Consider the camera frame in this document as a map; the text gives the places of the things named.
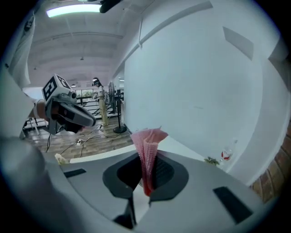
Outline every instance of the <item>robotic arm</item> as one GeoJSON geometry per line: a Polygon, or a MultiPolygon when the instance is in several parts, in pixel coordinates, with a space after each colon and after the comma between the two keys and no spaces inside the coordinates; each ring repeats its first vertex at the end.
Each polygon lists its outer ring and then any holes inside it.
{"type": "Polygon", "coordinates": [[[66,80],[57,74],[42,89],[45,101],[45,115],[49,125],[45,130],[53,135],[62,130],[77,133],[82,127],[91,127],[96,123],[95,117],[77,104],[77,95],[66,80]],[[58,108],[58,114],[52,109],[58,108]]]}

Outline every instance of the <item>black stand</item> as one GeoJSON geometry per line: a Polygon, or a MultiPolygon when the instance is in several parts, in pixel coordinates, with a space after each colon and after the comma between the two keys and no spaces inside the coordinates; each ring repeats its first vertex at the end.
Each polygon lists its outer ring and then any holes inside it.
{"type": "Polygon", "coordinates": [[[119,119],[119,112],[120,112],[120,105],[121,105],[120,97],[121,97],[120,90],[117,90],[117,95],[115,95],[115,98],[117,100],[118,127],[115,127],[113,129],[114,133],[124,133],[127,130],[125,126],[120,125],[120,119],[119,119]]]}

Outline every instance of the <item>brick wall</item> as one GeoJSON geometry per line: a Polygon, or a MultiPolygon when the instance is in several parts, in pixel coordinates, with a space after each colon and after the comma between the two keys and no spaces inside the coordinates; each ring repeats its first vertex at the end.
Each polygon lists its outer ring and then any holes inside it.
{"type": "Polygon", "coordinates": [[[284,142],[268,169],[251,185],[263,202],[278,196],[291,175],[291,122],[284,142]]]}

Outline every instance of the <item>ceiling light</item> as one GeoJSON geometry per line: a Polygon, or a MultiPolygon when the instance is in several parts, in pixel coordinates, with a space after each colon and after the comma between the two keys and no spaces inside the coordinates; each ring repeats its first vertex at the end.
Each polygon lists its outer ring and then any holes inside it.
{"type": "Polygon", "coordinates": [[[57,15],[76,13],[76,12],[100,12],[101,5],[97,4],[77,4],[67,5],[51,10],[47,10],[47,15],[51,18],[57,15]]]}

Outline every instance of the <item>standing person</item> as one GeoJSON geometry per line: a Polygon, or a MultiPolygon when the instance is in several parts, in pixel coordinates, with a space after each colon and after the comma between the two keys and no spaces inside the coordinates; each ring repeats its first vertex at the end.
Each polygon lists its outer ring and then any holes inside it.
{"type": "Polygon", "coordinates": [[[96,86],[98,88],[97,95],[94,96],[94,99],[97,98],[98,102],[99,102],[100,114],[102,117],[102,126],[107,126],[108,125],[108,117],[107,117],[107,113],[106,113],[106,105],[105,105],[105,100],[104,100],[104,96],[105,96],[104,87],[98,78],[95,77],[94,79],[96,79],[96,80],[93,82],[92,86],[96,86]]]}

